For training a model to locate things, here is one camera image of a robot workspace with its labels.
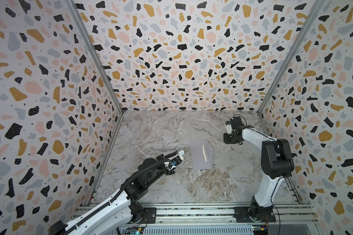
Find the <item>beige decorated letter paper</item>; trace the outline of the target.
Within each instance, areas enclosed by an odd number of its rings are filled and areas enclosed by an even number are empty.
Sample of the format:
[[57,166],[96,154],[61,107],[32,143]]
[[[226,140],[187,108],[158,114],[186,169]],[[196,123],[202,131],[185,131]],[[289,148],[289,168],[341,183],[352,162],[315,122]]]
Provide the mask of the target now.
[[205,146],[202,145],[202,152],[203,152],[203,157],[205,159],[205,162],[207,163],[207,155],[206,155],[206,151],[205,151]]

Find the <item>pale lilac envelope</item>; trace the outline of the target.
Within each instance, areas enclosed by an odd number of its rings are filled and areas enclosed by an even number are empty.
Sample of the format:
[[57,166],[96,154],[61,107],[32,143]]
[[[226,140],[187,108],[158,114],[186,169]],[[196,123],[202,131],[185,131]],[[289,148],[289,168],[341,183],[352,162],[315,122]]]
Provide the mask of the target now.
[[[202,145],[205,146],[207,163],[203,157]],[[191,159],[194,170],[204,170],[213,168],[213,148],[207,139],[190,141]]]

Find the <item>blue white glue stick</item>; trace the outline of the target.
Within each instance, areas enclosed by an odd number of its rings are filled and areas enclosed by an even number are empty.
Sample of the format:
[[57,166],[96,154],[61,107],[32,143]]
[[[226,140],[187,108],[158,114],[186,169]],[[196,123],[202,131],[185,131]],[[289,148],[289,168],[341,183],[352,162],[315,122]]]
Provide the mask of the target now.
[[184,160],[184,156],[185,155],[185,153],[184,153],[184,151],[183,150],[180,150],[177,154],[176,154],[176,156],[174,157],[174,161],[177,161],[177,162],[182,162],[183,160]]

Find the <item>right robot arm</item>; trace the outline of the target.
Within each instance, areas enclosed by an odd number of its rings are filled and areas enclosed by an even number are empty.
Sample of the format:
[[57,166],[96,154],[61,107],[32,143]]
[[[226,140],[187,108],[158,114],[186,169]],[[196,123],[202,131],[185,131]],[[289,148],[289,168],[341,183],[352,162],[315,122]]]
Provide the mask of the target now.
[[241,115],[233,116],[226,122],[225,128],[226,133],[223,134],[225,144],[243,144],[247,141],[260,151],[263,177],[248,210],[253,220],[259,220],[273,212],[277,190],[295,168],[289,142],[261,133],[253,126],[247,125]]

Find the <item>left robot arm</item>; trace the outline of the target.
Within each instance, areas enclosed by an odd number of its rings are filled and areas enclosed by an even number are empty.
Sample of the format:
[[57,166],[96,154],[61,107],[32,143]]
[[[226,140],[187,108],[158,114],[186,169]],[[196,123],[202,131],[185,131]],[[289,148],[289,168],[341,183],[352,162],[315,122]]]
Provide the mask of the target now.
[[184,151],[147,158],[120,188],[93,209],[68,223],[61,220],[50,227],[50,235],[104,235],[128,223],[141,220],[143,206],[139,203],[148,188],[164,175],[175,174],[184,160]]

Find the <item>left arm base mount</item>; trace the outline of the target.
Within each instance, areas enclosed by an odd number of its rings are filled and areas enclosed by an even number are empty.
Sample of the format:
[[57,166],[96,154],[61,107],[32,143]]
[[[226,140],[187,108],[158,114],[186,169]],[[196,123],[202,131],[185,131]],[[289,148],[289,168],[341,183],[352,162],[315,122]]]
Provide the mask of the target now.
[[157,208],[155,207],[145,207],[142,210],[137,210],[134,212],[130,223],[132,224],[155,224],[157,216]]

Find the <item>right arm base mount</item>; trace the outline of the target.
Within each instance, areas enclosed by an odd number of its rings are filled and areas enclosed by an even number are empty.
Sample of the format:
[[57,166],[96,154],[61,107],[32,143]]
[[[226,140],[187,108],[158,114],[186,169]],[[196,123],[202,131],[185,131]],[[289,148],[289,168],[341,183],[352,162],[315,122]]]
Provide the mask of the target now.
[[234,207],[234,218],[237,223],[276,222],[273,206],[258,207],[250,205],[248,207]]

